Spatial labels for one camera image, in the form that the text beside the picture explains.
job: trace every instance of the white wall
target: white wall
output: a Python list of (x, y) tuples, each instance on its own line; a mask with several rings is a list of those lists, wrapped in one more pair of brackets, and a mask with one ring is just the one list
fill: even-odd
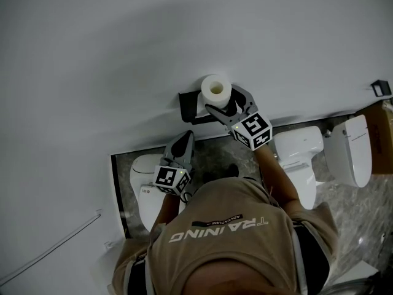
[(103, 209), (1, 291), (97, 293), (90, 264), (122, 236), (107, 157), (189, 128), (177, 93), (200, 77), (276, 125), (349, 113), (393, 84), (392, 36), (393, 0), (0, 0), (0, 277)]

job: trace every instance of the wall-mounted toilet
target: wall-mounted toilet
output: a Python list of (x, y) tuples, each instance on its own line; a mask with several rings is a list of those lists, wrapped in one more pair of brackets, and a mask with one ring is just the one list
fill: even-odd
[(306, 209), (313, 208), (316, 198), (311, 159), (323, 150), (329, 172), (337, 181), (364, 187), (371, 177), (370, 138), (363, 115), (337, 125), (324, 137), (318, 127), (306, 127), (278, 133), (269, 145)]

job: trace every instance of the toilet paper roll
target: toilet paper roll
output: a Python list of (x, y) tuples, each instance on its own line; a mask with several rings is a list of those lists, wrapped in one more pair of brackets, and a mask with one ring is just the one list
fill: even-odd
[(202, 81), (202, 96), (205, 104), (224, 108), (231, 98), (232, 85), (226, 78), (212, 74)]

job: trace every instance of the marble floor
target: marble floor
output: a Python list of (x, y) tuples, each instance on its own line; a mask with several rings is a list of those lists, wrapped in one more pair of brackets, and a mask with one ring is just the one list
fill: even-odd
[[(311, 125), (318, 126), (324, 133), (327, 128), (346, 119), (346, 116), (334, 117), (276, 127), (273, 134)], [(124, 209), (122, 216), (126, 219), (131, 237), (144, 239), (148, 235), (139, 218), (137, 202), (130, 185), (131, 164), (140, 155), (162, 152), (163, 147), (115, 156)], [(241, 143), (229, 136), (197, 141), (193, 158), (196, 173), (191, 186), (197, 189), (202, 185), (204, 172), (221, 176), (231, 163), (239, 167), (240, 177), (250, 176), (260, 181), (254, 156)], [(323, 152), (314, 156), (313, 170), (316, 179), (325, 182), (317, 187), (316, 205), (323, 201), (329, 203), (340, 234), (340, 257), (330, 281), (361, 259), (384, 270), (393, 252), (393, 175), (372, 175), (364, 188), (338, 184), (327, 169)]]

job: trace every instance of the toilet tank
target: toilet tank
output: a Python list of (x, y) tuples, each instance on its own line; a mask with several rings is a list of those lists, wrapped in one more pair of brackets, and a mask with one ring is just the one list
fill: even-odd
[(278, 133), (269, 144), (279, 159), (305, 156), (312, 158), (323, 151), (324, 140), (318, 127), (306, 127)]

